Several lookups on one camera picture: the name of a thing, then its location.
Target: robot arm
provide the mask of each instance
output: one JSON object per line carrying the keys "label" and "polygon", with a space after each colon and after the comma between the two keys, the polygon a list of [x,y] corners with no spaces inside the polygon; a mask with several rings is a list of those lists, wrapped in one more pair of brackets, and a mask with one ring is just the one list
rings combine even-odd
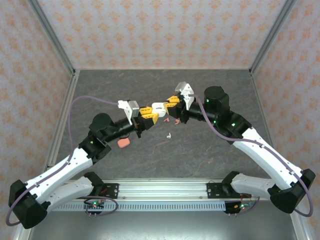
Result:
{"label": "robot arm", "polygon": [[[158,113],[141,112],[135,101],[118,101],[118,107],[124,109],[126,118],[113,122],[106,113],[96,115],[89,126],[88,136],[74,150],[67,165],[65,164],[69,156],[43,174],[27,182],[17,180],[10,186],[9,207],[22,193],[33,186],[13,208],[13,212],[25,229],[34,227],[50,211],[64,203],[83,196],[98,196],[102,192],[104,183],[93,172],[86,173],[73,183],[63,184],[106,156],[111,150],[109,142],[132,132],[136,132],[141,138],[141,133],[151,128],[159,116]],[[38,184],[63,165],[65,167],[59,172]]]}
{"label": "robot arm", "polygon": [[[301,170],[276,150],[274,150],[257,133],[252,125],[241,115],[230,110],[229,96],[220,86],[211,86],[204,91],[204,103],[196,102],[190,96],[193,90],[186,82],[181,82],[175,89],[176,95],[167,99],[164,103],[166,112],[180,119],[182,123],[196,119],[205,121],[200,105],[213,127],[223,136],[232,139],[247,139],[261,143],[253,144],[246,141],[228,141],[239,150],[251,157],[271,179],[246,176],[233,171],[223,181],[222,188],[227,194],[232,192],[248,193],[270,199],[271,202],[281,211],[292,213],[301,199],[306,194],[302,185],[298,182],[294,173],[305,183],[309,189],[315,174],[310,169]],[[293,170],[290,172],[273,154],[266,151],[264,147],[273,150]]]}

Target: red wire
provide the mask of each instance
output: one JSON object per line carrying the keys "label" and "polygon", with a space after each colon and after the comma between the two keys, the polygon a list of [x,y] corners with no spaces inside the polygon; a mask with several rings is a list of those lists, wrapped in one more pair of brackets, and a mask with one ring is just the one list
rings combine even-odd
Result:
{"label": "red wire", "polygon": [[247,193],[242,193],[241,202],[242,202],[242,199],[243,199],[243,196],[244,196],[244,195],[246,195],[246,196],[250,199],[250,201],[252,202],[252,199],[251,199],[250,195],[247,194]]}
{"label": "red wire", "polygon": [[105,190],[103,190],[101,193],[104,194],[107,190],[108,190],[108,188],[106,188]]}

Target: pink object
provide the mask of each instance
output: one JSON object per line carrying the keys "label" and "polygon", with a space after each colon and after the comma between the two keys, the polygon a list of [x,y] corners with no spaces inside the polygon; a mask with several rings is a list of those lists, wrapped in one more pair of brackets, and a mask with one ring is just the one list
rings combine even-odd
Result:
{"label": "pink object", "polygon": [[121,149],[125,148],[129,144],[130,144],[129,138],[123,138],[123,139],[118,140],[118,146]]}

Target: patterned wallpaper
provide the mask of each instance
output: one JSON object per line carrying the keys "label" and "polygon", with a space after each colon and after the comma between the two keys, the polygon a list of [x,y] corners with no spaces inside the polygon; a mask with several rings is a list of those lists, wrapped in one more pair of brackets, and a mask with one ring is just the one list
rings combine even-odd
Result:
{"label": "patterned wallpaper", "polygon": [[0,2],[0,39],[0,232],[9,240],[10,185],[43,170],[70,76],[26,0]]}
{"label": "patterned wallpaper", "polygon": [[308,222],[320,236],[319,1],[298,0],[254,79],[276,149],[317,174]]}
{"label": "patterned wallpaper", "polygon": [[81,69],[248,69],[285,0],[39,0]]}

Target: marble surface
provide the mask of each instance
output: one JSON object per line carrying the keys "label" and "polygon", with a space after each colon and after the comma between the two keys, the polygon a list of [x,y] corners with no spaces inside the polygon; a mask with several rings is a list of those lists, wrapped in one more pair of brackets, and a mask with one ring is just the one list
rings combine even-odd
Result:
{"label": "marble surface", "polygon": [[[247,70],[81,70],[74,98],[90,95],[104,100],[136,100],[140,106],[163,102],[175,94],[179,82],[187,82],[203,99],[209,86],[222,86],[229,94],[231,110],[243,115],[267,141],[268,135],[258,100]],[[81,100],[71,114],[72,137],[76,144],[86,137],[89,124],[98,113],[108,113],[116,122],[123,110],[94,100]],[[174,118],[129,137],[131,144],[112,151],[85,172],[101,178],[213,178],[222,179],[230,171],[249,176],[268,175],[247,155],[214,135],[205,122],[194,119],[175,125]],[[70,152],[67,128],[64,130],[57,161]]]}

